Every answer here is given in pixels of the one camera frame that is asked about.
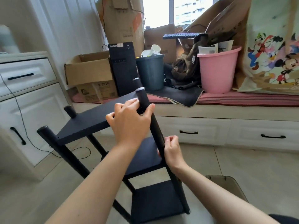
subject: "hand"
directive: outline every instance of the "hand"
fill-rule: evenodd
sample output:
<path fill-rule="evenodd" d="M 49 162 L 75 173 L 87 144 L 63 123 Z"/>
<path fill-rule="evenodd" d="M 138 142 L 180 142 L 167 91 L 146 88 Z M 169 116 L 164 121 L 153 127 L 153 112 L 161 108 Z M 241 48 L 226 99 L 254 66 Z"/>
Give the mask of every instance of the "hand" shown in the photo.
<path fill-rule="evenodd" d="M 114 112 L 106 115 L 106 120 L 113 129 L 118 145 L 138 149 L 147 135 L 155 105 L 149 105 L 143 116 L 137 113 L 138 108 L 139 101 L 135 98 L 125 104 L 116 103 Z"/>
<path fill-rule="evenodd" d="M 178 136 L 165 137 L 164 155 L 167 165 L 174 174 L 187 166 L 178 143 Z"/>

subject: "pink bucket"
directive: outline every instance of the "pink bucket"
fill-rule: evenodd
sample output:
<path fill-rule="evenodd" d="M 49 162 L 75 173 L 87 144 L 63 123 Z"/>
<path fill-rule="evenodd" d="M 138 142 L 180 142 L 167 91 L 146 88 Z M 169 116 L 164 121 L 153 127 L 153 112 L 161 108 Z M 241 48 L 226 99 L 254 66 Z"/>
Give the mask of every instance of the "pink bucket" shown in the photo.
<path fill-rule="evenodd" d="M 231 90 L 240 50 L 241 46 L 233 46 L 231 51 L 197 55 L 202 88 L 207 93 L 227 93 Z"/>

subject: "shelf board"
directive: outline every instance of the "shelf board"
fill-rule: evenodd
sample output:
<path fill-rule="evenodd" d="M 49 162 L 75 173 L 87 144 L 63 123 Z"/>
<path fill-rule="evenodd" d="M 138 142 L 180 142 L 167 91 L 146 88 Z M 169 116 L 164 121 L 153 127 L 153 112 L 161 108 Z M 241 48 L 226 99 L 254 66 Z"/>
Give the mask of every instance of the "shelf board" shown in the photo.
<path fill-rule="evenodd" d="M 134 178 L 163 167 L 165 167 L 165 165 L 157 153 L 157 146 L 154 138 L 148 137 L 143 140 L 137 150 L 126 171 L 125 178 Z"/>
<path fill-rule="evenodd" d="M 106 115 L 114 112 L 114 105 L 116 103 L 124 104 L 126 101 L 136 97 L 136 93 L 132 92 L 78 114 L 76 118 L 70 119 L 57 134 L 57 143 L 65 145 L 110 127 L 106 121 Z"/>
<path fill-rule="evenodd" d="M 132 198 L 134 224 L 146 223 L 184 213 L 171 181 L 136 189 Z"/>

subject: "forearm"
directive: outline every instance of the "forearm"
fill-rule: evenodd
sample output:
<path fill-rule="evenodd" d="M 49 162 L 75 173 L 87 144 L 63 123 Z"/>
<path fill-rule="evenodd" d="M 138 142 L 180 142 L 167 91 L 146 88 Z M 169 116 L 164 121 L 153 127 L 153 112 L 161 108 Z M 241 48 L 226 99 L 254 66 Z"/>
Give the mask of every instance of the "forearm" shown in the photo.
<path fill-rule="evenodd" d="M 115 146 L 48 220 L 50 223 L 105 223 L 137 148 Z"/>
<path fill-rule="evenodd" d="M 195 194 L 210 214 L 219 222 L 229 224 L 277 224 L 251 204 L 213 183 L 185 165 L 175 171 L 179 179 Z"/>

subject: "black drawer handle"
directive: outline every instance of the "black drawer handle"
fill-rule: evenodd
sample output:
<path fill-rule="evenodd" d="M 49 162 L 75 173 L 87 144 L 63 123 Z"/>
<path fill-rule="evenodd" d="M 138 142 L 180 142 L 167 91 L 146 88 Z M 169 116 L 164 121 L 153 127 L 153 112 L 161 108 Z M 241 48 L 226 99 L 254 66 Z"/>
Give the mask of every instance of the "black drawer handle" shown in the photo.
<path fill-rule="evenodd" d="M 197 131 L 195 131 L 194 133 L 189 133 L 189 132 L 180 131 L 180 133 L 198 134 L 198 132 L 197 132 Z"/>
<path fill-rule="evenodd" d="M 261 134 L 262 137 L 266 137 L 266 138 L 279 138 L 279 139 L 284 139 L 286 138 L 286 136 L 281 135 L 280 137 L 270 137 L 270 136 L 266 136 L 264 134 Z"/>
<path fill-rule="evenodd" d="M 22 138 L 22 136 L 19 134 L 19 132 L 17 131 L 17 129 L 14 128 L 14 127 L 11 127 L 10 129 L 11 129 L 12 131 L 14 131 L 14 132 L 19 136 L 19 138 L 20 138 L 21 141 L 22 141 L 22 145 L 26 145 L 26 142 L 24 141 L 24 139 Z"/>
<path fill-rule="evenodd" d="M 19 78 L 23 78 L 23 77 L 31 76 L 31 75 L 34 75 L 34 73 L 30 73 L 30 74 L 26 74 L 26 75 L 19 75 L 19 76 L 16 76 L 16 77 L 10 77 L 7 80 L 19 79 Z"/>

